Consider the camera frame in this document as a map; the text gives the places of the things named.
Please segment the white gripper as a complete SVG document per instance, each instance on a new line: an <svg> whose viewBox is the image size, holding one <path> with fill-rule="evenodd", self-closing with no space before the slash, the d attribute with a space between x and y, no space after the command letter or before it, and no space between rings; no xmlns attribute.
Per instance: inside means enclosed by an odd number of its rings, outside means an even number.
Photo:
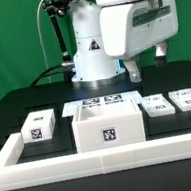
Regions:
<svg viewBox="0 0 191 191"><path fill-rule="evenodd" d="M145 0L105 7L100 12L105 52L113 59L124 59L133 83L141 81L137 59L133 57L138 53L156 44L155 66L167 64L166 39L178 32L179 25L175 0L162 0L162 3L162 7L149 9L149 1Z"/></svg>

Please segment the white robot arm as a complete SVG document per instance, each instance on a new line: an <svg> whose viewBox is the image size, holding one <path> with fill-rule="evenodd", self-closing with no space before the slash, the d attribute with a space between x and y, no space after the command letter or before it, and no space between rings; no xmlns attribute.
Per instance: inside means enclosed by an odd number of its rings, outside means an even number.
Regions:
<svg viewBox="0 0 191 191"><path fill-rule="evenodd" d="M140 53L156 47L167 63L167 40L178 31L175 0L51 0L55 13L71 14L77 52L74 86L98 87L130 77L141 80Z"/></svg>

